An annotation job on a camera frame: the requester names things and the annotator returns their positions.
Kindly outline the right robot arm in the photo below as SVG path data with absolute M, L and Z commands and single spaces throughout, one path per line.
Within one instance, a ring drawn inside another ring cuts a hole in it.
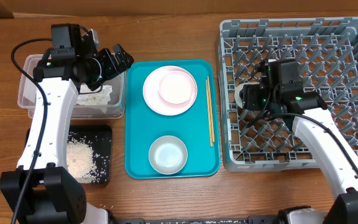
M 358 223 L 358 157 L 322 97 L 304 91 L 298 67 L 294 59 L 263 60 L 254 69 L 260 80 L 240 84 L 234 94 L 238 107 L 259 112 L 249 126 L 261 119 L 283 119 L 308 148 L 333 193 L 328 212 L 308 206 L 286 208 L 275 223 Z

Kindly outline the cream cup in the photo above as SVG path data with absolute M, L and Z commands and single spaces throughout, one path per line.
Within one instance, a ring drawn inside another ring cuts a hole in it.
M 255 72 L 260 75 L 256 82 L 239 84 L 234 93 L 238 107 L 246 110 L 262 110 L 269 100 L 273 90 L 271 67 L 276 59 L 266 59 L 255 66 Z

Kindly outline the white napkin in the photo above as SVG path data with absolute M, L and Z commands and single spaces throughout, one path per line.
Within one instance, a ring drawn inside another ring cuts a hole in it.
M 91 91 L 86 85 L 82 85 L 80 93 L 76 101 L 77 105 L 104 106 L 111 101 L 112 86 L 104 85 L 102 90 L 99 88 L 98 90 Z

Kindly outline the clear plastic bin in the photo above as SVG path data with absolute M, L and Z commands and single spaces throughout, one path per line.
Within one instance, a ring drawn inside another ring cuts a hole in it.
M 75 105 L 72 119 L 118 119 L 123 116 L 125 109 L 126 73 L 103 83 L 112 86 L 111 101 L 104 106 Z M 17 104 L 26 109 L 30 118 L 35 111 L 36 87 L 24 75 L 21 76 Z

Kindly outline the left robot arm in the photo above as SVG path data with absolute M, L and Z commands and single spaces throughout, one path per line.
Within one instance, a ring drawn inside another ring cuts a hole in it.
M 98 49 L 96 36 L 79 24 L 51 27 L 48 48 L 27 74 L 36 103 L 24 152 L 14 171 L 0 177 L 0 190 L 13 223 L 115 223 L 112 212 L 86 199 L 68 172 L 67 141 L 80 88 L 100 90 L 103 83 L 131 68 L 133 57 L 119 44 Z

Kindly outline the small pink plate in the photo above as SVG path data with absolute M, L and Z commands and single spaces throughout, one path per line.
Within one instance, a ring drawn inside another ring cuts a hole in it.
M 195 81 L 186 72 L 170 72 L 160 79 L 158 92 L 167 103 L 183 104 L 195 92 Z

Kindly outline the large pink plate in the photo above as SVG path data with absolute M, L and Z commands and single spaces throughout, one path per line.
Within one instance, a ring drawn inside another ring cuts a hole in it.
M 186 72 L 187 74 L 191 75 L 191 77 L 195 81 L 195 92 L 187 102 L 179 105 L 167 103 L 159 95 L 158 92 L 159 83 L 162 76 L 174 71 Z M 143 85 L 143 97 L 147 106 L 154 112 L 164 116 L 175 116 L 184 113 L 185 111 L 190 109 L 190 107 L 194 104 L 197 94 L 198 94 L 198 87 L 196 84 L 196 80 L 194 79 L 192 74 L 187 70 L 185 70 L 184 68 L 173 66 L 173 65 L 163 66 L 155 69 L 147 76 Z

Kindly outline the wooden chopstick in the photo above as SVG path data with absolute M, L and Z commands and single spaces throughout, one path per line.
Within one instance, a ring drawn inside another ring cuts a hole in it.
M 210 147 L 213 146 L 213 127 L 212 127 L 212 120 L 211 120 L 211 112 L 210 112 L 210 100 L 209 100 L 209 85 L 208 79 L 206 79 L 206 101 L 207 101 L 207 112 L 208 112 L 208 124 L 209 124 L 209 142 Z
M 207 76 L 208 79 L 208 85 L 209 85 L 209 100 L 210 100 L 210 112 L 211 112 L 211 120 L 212 120 L 212 127 L 213 127 L 213 143 L 215 142 L 215 137 L 214 137 L 214 121 L 213 121 L 213 108 L 212 108 L 212 99 L 211 99 L 211 85 L 210 85 L 210 81 L 209 81 L 209 76 Z

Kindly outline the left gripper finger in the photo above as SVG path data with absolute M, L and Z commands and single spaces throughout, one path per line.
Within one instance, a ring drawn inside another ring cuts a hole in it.
M 128 54 L 120 44 L 114 45 L 113 51 L 117 61 L 117 71 L 122 73 L 130 69 L 134 63 L 134 58 Z
M 120 74 L 117 67 L 117 60 L 109 49 L 105 48 L 104 50 L 105 79 L 112 80 Z

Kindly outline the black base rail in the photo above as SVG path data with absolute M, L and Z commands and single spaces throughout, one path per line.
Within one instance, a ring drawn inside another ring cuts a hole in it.
M 328 213 L 310 206 L 297 206 L 279 210 L 276 215 L 250 215 L 245 218 L 190 218 L 145 220 L 143 218 L 117 219 L 119 224 L 284 224 L 323 223 Z

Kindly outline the grey dish rack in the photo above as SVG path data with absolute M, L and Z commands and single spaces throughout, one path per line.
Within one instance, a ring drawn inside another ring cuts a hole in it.
M 276 119 L 248 126 L 255 113 L 236 105 L 236 88 L 256 82 L 265 59 L 294 59 L 306 91 L 325 100 L 358 156 L 358 17 L 232 19 L 220 23 L 217 65 L 223 164 L 231 172 L 315 168 L 305 145 Z

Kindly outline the grey bowl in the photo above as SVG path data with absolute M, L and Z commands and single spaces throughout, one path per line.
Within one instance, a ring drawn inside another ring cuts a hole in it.
M 149 163 L 163 175 L 179 173 L 188 160 L 185 143 L 175 136 L 161 136 L 149 148 Z

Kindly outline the teal serving tray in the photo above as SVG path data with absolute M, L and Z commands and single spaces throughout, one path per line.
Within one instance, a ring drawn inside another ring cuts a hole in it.
M 174 65 L 192 74 L 198 94 L 190 109 L 176 116 L 151 110 L 143 97 L 143 85 L 155 69 Z M 206 82 L 213 82 L 211 64 L 202 59 L 136 62 L 127 72 L 125 156 L 127 174 L 134 179 L 161 179 L 163 174 L 149 162 L 149 148 L 162 136 L 175 136 L 188 150 L 187 162 L 175 177 L 202 177 L 215 174 L 221 164 L 219 126 L 214 125 L 214 143 L 209 140 Z

